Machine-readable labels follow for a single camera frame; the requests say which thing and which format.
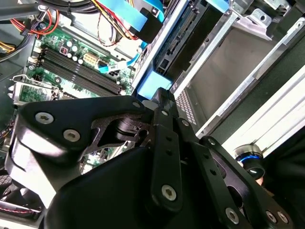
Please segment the bolt hole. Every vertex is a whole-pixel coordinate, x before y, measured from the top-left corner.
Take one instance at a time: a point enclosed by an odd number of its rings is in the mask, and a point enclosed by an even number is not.
[[[48,121],[48,120],[49,120],[49,117],[48,117],[48,116],[45,116],[45,115],[41,115],[41,116],[40,116],[40,119]]]
[[[147,130],[141,130],[139,132],[139,137],[146,137],[148,135],[148,131]]]
[[[232,219],[235,219],[235,215],[234,215],[232,212],[230,212],[230,217],[231,217]]]
[[[214,176],[216,176],[215,170],[210,169],[210,172],[211,172]]]
[[[68,136],[71,137],[71,138],[75,138],[76,137],[75,134],[73,134],[73,133],[68,133]]]
[[[170,189],[167,189],[165,192],[166,192],[166,194],[169,195],[170,197],[173,195],[173,193],[172,193],[172,191],[171,191]]]
[[[166,153],[167,153],[167,155],[169,155],[169,156],[173,155],[172,151],[169,150],[169,149],[166,150]]]

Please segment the capacitor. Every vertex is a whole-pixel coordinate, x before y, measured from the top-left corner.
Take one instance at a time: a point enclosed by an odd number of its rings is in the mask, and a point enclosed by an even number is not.
[[[73,45],[73,40],[69,40],[69,41],[67,41],[67,46],[70,48],[70,47],[72,47],[72,45]]]
[[[79,64],[83,64],[84,63],[84,60],[83,59],[78,59],[78,61],[77,61]]]
[[[77,60],[78,60],[78,57],[77,57],[77,56],[73,56],[73,57],[72,57],[72,60],[77,61]]]
[[[67,54],[67,57],[68,57],[68,58],[71,58],[73,55],[74,55],[74,53],[69,52],[69,53]]]
[[[76,46],[76,45],[72,46],[72,48],[71,48],[71,49],[72,49],[72,51],[73,51],[73,52],[76,52],[76,51],[78,50],[78,48],[77,48],[77,46]]]

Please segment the green circuit board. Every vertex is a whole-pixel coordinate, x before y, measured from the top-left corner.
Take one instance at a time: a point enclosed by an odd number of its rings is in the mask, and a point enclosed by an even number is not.
[[[64,47],[66,49],[71,50],[71,47],[67,46],[67,42],[71,41],[73,43],[73,46],[77,47],[77,51],[74,52],[75,55],[78,55],[80,58],[84,56],[86,53],[91,53],[94,56],[97,56],[100,60],[102,60],[105,64],[115,64],[116,62],[113,61],[110,56],[107,56],[106,53],[100,53],[90,46],[79,42],[76,39],[73,39],[70,35],[66,34],[60,29],[56,29],[53,33],[49,35],[43,36],[40,40],[36,40],[35,47],[45,47],[48,46],[52,48],[55,51],[60,52],[61,47]],[[86,62],[83,63],[83,65],[94,69],[98,72],[97,66],[92,66],[90,64],[87,64]],[[53,86],[59,87],[62,89],[63,92],[69,93],[77,98],[90,98],[90,97],[98,97],[98,95],[68,81],[64,78],[61,78],[60,75],[53,74],[47,70],[44,70],[43,68],[37,67],[35,69],[28,69],[26,74],[29,78],[35,79],[37,76],[39,76],[43,83],[51,84]],[[120,84],[124,87],[126,94],[132,93],[132,78],[133,78],[133,72],[131,72],[130,69],[126,68],[123,70],[120,70],[119,73],[109,73],[109,74],[103,74],[103,76],[113,80],[118,81]],[[56,83],[55,78],[60,78],[61,83]],[[23,86],[22,91],[20,94],[20,100],[23,102],[37,102],[37,101],[46,101],[49,99],[48,93],[44,89],[37,89],[29,86]]]
[[[100,60],[102,60],[106,64],[116,64],[117,62],[113,61],[109,56],[107,56],[107,53],[100,53],[90,46],[77,41],[76,39],[73,39],[70,35],[66,34],[65,32],[61,31],[60,29],[56,29],[52,34],[49,34],[42,38],[41,45],[47,45],[48,47],[60,51],[61,47],[65,47],[71,50],[71,48],[67,47],[67,42],[71,41],[73,46],[77,47],[77,51],[75,52],[75,55],[78,55],[80,57],[83,57],[86,53],[92,53],[94,56],[97,56]],[[85,66],[90,67],[92,69],[95,69],[98,72],[97,68],[94,68],[92,65],[83,63]],[[131,88],[131,70],[130,69],[123,69],[119,72],[119,74],[109,73],[104,74],[104,76],[117,81],[117,78],[120,78],[120,83],[126,88],[126,94],[131,94],[132,88]]]

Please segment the black ram slot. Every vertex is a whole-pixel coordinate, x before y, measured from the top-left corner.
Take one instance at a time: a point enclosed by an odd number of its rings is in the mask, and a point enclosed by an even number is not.
[[[60,77],[66,79],[66,80],[69,80],[71,82],[73,82],[74,84],[80,86],[80,87],[83,87],[84,89],[87,89],[88,91],[91,91],[99,96],[102,96],[102,97],[106,97],[106,96],[114,96],[115,94],[112,94],[102,88],[100,88],[99,86],[89,82],[89,81],[86,81],[84,79],[82,79],[81,77],[79,76],[76,76],[74,74],[71,74],[69,71],[65,70],[65,69],[62,69],[60,68],[59,66],[49,62],[49,61],[45,61],[41,64],[41,66],[56,74],[56,75],[59,75]]]
[[[74,61],[71,61],[70,59],[67,59],[63,56],[58,56],[55,53],[52,53],[49,51],[46,51],[45,53],[47,55],[45,55],[43,57],[44,59],[50,60],[51,62],[53,62],[55,64],[62,63],[62,65],[65,69],[67,69],[68,71],[73,72],[73,73],[75,72],[76,74],[78,74],[82,77],[86,78],[86,75],[88,75],[88,74],[90,74],[90,75],[96,74],[95,71],[90,72],[90,71],[88,71],[88,69],[83,69],[83,68],[81,68],[82,65],[80,65]],[[112,81],[108,80],[107,78],[104,78],[103,76],[99,75],[98,73],[97,73],[97,75],[98,75],[98,77],[96,77],[96,81],[94,81],[94,82],[100,84],[103,87],[108,87],[110,90],[120,89],[120,87],[118,87],[118,85],[116,83],[113,83]]]
[[[67,57],[62,56],[61,54],[57,53],[56,51],[54,51],[52,49],[46,48],[46,49],[44,49],[44,53],[46,54],[46,57],[48,57],[48,56],[50,56],[51,58],[58,57],[57,61],[64,61],[64,62],[70,64],[71,71],[78,70],[78,71],[83,71],[83,72],[90,73],[93,76],[96,76],[97,79],[100,79],[101,81],[105,82],[105,84],[112,85],[115,88],[120,88],[120,86],[118,86],[116,84],[116,82],[106,78],[102,74],[100,74],[100,73],[98,73],[98,72],[96,72],[96,71],[94,71],[94,70],[92,70],[92,69],[90,69],[86,66],[80,65],[80,64],[68,59]]]
[[[84,78],[85,80],[100,85],[111,93],[120,94],[122,87],[98,72],[86,66],[80,65],[50,48],[45,48],[43,52],[44,55],[42,56],[42,59],[48,59],[61,68],[64,68],[67,71]]]

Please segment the silver metal panel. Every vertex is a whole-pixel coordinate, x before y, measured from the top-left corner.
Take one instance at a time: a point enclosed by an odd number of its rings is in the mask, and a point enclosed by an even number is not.
[[[234,90],[232,94],[219,106],[217,111],[209,118],[209,120],[200,128],[200,130],[196,133],[198,137],[202,137],[209,130],[207,126],[213,122],[214,119],[219,119],[224,116],[226,112],[230,110],[230,107],[236,103],[238,103],[242,97],[248,93],[247,89],[255,83],[263,73],[274,63],[274,61],[280,56],[281,53],[287,48],[288,43],[291,39],[301,30],[304,26],[304,18],[300,18],[287,34],[266,54],[266,56],[259,62],[255,64],[255,68],[250,72],[249,75],[245,74],[247,77],[244,81]]]
[[[274,47],[274,43],[233,29],[190,83],[209,119]]]
[[[237,18],[238,15],[234,12],[231,12],[230,15],[225,14],[219,20],[219,22],[213,28],[212,32],[207,36],[205,42],[195,53],[193,59],[190,61],[191,66],[187,72],[183,72],[177,79],[177,87],[175,89],[171,88],[171,92],[174,94],[175,98],[178,98],[183,89],[194,78],[195,74],[199,71],[201,66],[208,60],[213,51],[226,36]]]
[[[305,66],[247,120],[224,144],[228,152],[256,144],[264,157],[305,126]]]

